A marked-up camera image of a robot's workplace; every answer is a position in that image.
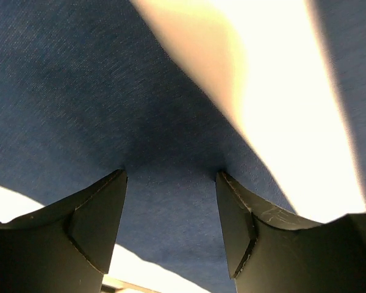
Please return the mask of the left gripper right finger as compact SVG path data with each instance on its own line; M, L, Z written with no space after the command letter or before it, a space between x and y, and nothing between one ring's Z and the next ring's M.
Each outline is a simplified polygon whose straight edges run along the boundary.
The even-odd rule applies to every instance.
M229 276L238 292L366 292L366 214L318 223L216 177Z

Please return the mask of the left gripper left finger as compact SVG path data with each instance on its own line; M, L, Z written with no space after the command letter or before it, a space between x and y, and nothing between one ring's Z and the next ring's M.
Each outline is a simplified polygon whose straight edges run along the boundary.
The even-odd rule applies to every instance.
M0 292L99 292L127 188L116 170L86 189L0 222Z

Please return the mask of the dark blue denim trousers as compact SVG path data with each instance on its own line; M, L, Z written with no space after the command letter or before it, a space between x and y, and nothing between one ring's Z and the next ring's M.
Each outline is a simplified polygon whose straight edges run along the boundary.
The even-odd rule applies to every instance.
M366 1L0 1L0 222L127 174L106 275L238 292L216 177L366 214Z

